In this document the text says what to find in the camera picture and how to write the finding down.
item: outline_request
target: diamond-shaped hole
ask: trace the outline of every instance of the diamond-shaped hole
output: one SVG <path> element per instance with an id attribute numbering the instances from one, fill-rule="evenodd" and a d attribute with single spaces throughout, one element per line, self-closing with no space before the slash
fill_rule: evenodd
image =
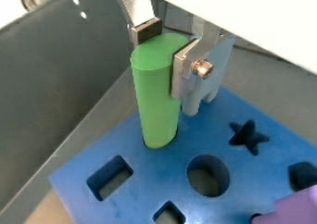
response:
<path id="1" fill-rule="evenodd" d="M 94 196 L 104 201 L 132 177 L 134 171 L 124 158 L 116 156 L 88 179 Z"/>
<path id="2" fill-rule="evenodd" d="M 197 156 L 188 167 L 188 178 L 195 190 L 207 197 L 221 196 L 231 183 L 224 162 L 211 155 Z"/>
<path id="3" fill-rule="evenodd" d="M 186 219 L 176 204 L 169 201 L 154 215 L 154 221 L 156 224 L 184 224 Z"/>

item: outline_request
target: blue shape sorter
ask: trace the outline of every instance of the blue shape sorter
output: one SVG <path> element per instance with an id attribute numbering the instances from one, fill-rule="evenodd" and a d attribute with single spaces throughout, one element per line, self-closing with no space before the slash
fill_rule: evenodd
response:
<path id="1" fill-rule="evenodd" d="M 255 156 L 231 145 L 231 122 L 253 119 L 271 137 Z M 317 165 L 317 149 L 228 89 L 196 117 L 180 115 L 172 144 L 152 150 L 142 142 L 140 115 L 133 115 L 51 175 L 59 199 L 78 224 L 148 224 L 166 209 L 180 223 L 243 224 L 255 213 L 275 211 L 275 201 L 293 193 L 288 167 Z M 207 168 L 219 192 L 201 194 L 188 173 Z M 105 198 L 101 189 L 126 170 L 130 177 Z"/>

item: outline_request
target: metal bracket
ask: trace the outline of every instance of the metal bracket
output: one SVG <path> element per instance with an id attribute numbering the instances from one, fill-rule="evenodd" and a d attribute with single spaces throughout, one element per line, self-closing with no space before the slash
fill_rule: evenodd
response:
<path id="1" fill-rule="evenodd" d="M 156 17 L 152 0 L 118 0 L 126 15 L 130 40 L 137 47 L 162 34 L 162 21 Z"/>
<path id="2" fill-rule="evenodd" d="M 193 90 L 196 75 L 207 79 L 213 71 L 213 64 L 208 62 L 209 51 L 229 35 L 229 32 L 204 19 L 195 17 L 192 31 L 201 35 L 176 52 L 174 77 L 172 96 L 182 99 Z"/>
<path id="3" fill-rule="evenodd" d="M 128 28 L 134 47 L 162 34 L 162 20 L 156 17 L 152 0 L 118 0 L 126 15 Z M 176 52 L 172 96 L 182 99 L 193 90 L 196 76 L 207 79 L 213 71 L 208 62 L 209 51 L 220 43 L 229 32 L 195 17 L 192 31 L 203 36 L 195 39 Z"/>

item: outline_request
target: star-shaped hole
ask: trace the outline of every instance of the star-shaped hole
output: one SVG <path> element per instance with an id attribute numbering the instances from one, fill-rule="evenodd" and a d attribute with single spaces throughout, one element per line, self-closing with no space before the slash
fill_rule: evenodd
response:
<path id="1" fill-rule="evenodd" d="M 249 119 L 244 125 L 232 122 L 231 127 L 236 132 L 235 136 L 231 139 L 232 145 L 245 145 L 251 153 L 259 155 L 259 143 L 268 142 L 271 140 L 269 136 L 257 132 L 256 122 L 253 119 Z"/>

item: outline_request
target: screw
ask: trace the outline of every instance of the screw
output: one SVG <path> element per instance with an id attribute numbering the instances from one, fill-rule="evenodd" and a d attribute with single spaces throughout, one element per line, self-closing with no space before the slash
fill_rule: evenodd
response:
<path id="1" fill-rule="evenodd" d="M 193 74 L 199 75 L 205 80 L 212 74 L 213 64 L 208 62 L 207 58 L 201 58 L 192 63 L 192 70 Z"/>

